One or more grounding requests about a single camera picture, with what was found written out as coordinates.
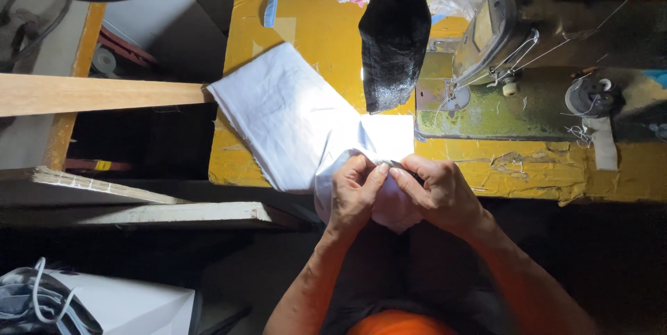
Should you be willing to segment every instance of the person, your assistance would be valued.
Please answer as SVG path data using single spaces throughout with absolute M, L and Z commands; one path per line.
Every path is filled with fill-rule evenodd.
M 505 235 L 454 162 L 409 155 L 401 164 L 424 185 L 363 155 L 334 174 L 329 224 L 265 335 L 597 332 L 559 283 Z M 426 220 L 401 236 L 370 220 L 389 174 Z

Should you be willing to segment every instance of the fingernail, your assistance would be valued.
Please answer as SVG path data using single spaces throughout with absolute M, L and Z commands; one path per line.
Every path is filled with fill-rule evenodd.
M 392 175 L 392 177 L 395 179 L 401 176 L 401 172 L 398 168 L 391 168 L 389 170 L 389 174 Z

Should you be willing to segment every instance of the orange shirt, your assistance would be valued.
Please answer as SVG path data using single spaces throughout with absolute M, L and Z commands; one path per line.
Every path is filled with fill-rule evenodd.
M 444 323 L 433 318 L 386 310 L 364 318 L 351 328 L 347 335 L 455 335 Z

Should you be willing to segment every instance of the hand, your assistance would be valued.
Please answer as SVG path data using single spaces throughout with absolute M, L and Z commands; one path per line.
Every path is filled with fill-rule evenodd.
M 371 218 L 373 203 L 388 170 L 387 163 L 376 167 L 365 155 L 357 155 L 334 173 L 329 231 L 357 236 Z
M 398 187 L 412 198 L 424 219 L 456 234 L 474 226 L 484 214 L 477 196 L 453 161 L 432 161 L 408 155 L 401 164 L 424 179 L 423 187 L 403 169 L 390 173 Z

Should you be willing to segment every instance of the forearm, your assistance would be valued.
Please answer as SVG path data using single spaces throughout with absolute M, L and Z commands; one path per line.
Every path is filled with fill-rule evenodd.
M 264 335 L 315 335 L 320 331 L 353 241 L 354 236 L 325 230 L 310 260 L 273 310 Z
M 595 323 L 560 284 L 515 245 L 493 215 L 459 237 L 487 263 L 525 335 L 595 334 Z

